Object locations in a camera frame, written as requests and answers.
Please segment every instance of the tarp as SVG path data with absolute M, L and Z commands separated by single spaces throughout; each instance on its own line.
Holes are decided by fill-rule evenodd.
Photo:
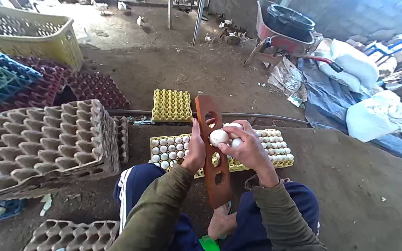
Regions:
M 305 105 L 305 117 L 311 126 L 322 129 L 336 128 L 348 134 L 347 109 L 370 96 L 350 92 L 347 86 L 328 78 L 312 60 L 299 59 L 298 68 L 303 71 L 307 80 L 305 86 L 308 101 Z M 370 142 L 402 158 L 400 135 L 389 134 Z

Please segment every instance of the person's right hand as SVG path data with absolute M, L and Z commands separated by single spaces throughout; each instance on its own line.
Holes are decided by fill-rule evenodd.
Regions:
M 246 120 L 236 120 L 233 123 L 239 123 L 243 130 L 235 126 L 226 126 L 223 128 L 227 133 L 236 134 L 241 138 L 241 143 L 237 148 L 232 148 L 224 143 L 219 143 L 218 148 L 222 153 L 232 156 L 248 168 L 254 169 L 258 174 L 262 185 L 272 187 L 279 183 L 274 166 L 268 158 L 257 134 Z

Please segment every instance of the dirt ground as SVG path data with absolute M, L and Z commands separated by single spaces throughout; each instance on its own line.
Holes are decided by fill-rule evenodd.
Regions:
M 163 88 L 188 91 L 193 100 L 199 92 L 214 95 L 224 112 L 304 120 L 303 110 L 289 103 L 281 92 L 258 85 L 268 78 L 261 64 L 243 66 L 253 41 L 239 46 L 204 43 L 206 32 L 219 32 L 213 16 L 203 22 L 201 45 L 192 47 L 195 12 L 187 15 L 175 10 L 178 17 L 174 30 L 169 31 L 164 8 L 133 7 L 130 16 L 115 10 L 105 17 L 92 6 L 43 4 L 38 8 L 42 13 L 73 17 L 77 34 L 84 33 L 83 28 L 88 31 L 93 39 L 81 46 L 83 69 L 111 75 L 131 102 L 130 109 L 151 110 L 153 91 Z M 145 17 L 149 29 L 136 24 L 139 15 Z M 97 31 L 108 37 L 97 36 Z M 233 119 L 225 117 L 224 121 Z M 278 173 L 315 191 L 321 208 L 320 238 L 330 250 L 402 250 L 402 160 L 331 130 L 306 129 L 305 124 L 271 119 L 256 119 L 254 124 L 298 127 L 282 129 L 296 162 Z M 131 125 L 129 130 L 130 161 L 122 169 L 148 161 L 150 137 L 189 133 L 191 127 Z M 231 174 L 233 208 L 238 208 L 243 183 L 253 174 Z M 117 177 L 63 188 L 54 194 L 44 217 L 39 216 L 43 207 L 40 199 L 27 200 L 23 213 L 0 221 L 0 251 L 22 250 L 35 228 L 48 218 L 76 223 L 119 219 L 118 205 L 112 198 Z M 68 197 L 77 194 L 80 196 L 74 199 Z M 387 201 L 382 204 L 380 196 Z M 206 234 L 212 210 L 203 178 L 194 181 L 182 212 L 189 214 L 199 237 Z

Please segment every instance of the yellow plastic egg tray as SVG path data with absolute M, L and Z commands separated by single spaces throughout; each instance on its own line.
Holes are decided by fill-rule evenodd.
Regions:
M 153 94 L 153 122 L 192 122 L 190 94 L 176 90 L 156 89 Z
M 265 129 L 265 130 L 257 130 L 257 131 L 276 131 L 275 129 Z M 160 136 L 160 137 L 152 137 L 150 138 L 150 158 L 153 156 L 153 154 L 151 153 L 151 150 L 153 149 L 153 146 L 151 145 L 151 142 L 153 140 L 161 140 L 161 139 L 169 139 L 169 138 L 177 138 L 177 137 L 184 137 L 184 136 L 192 136 L 192 134 L 181 134 L 181 135 L 176 135 L 176 136 Z M 183 158 L 176 158 L 176 162 L 178 164 L 181 164 L 182 161 L 184 160 L 185 156 Z M 212 163 L 218 162 L 218 158 L 214 155 L 212 156 Z M 234 158 L 230 158 L 227 160 L 227 163 L 229 164 L 229 172 L 238 172 L 238 171 L 245 171 L 245 170 L 249 170 L 249 168 L 247 168 L 245 165 L 243 165 L 242 163 L 240 163 L 238 160 L 234 159 Z M 289 166 L 292 166 L 294 164 L 294 160 L 286 160 L 286 161 L 278 161 L 278 162 L 273 162 L 272 163 L 274 165 L 274 168 L 286 168 Z M 200 178 L 200 177 L 204 177 L 204 170 L 203 168 L 199 169 L 198 172 L 195 174 L 195 179 L 196 178 Z

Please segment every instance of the wheelbarrow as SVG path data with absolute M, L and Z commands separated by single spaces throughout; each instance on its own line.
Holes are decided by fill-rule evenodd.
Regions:
M 308 31 L 302 38 L 296 39 L 289 37 L 282 33 L 271 30 L 264 22 L 263 16 L 268 16 L 267 8 L 273 2 L 270 1 L 257 1 L 259 5 L 257 13 L 257 32 L 258 32 L 258 44 L 249 55 L 248 60 L 245 61 L 245 65 L 249 65 L 254 59 L 267 62 L 268 70 L 271 71 L 283 57 L 290 55 L 291 58 L 305 58 L 316 61 L 322 61 L 330 65 L 330 67 L 336 71 L 341 72 L 343 68 L 336 64 L 334 61 L 311 55 L 321 42 L 321 37 L 314 37 L 311 31 Z M 276 48 L 276 53 L 273 55 L 265 54 L 265 49 L 273 46 Z

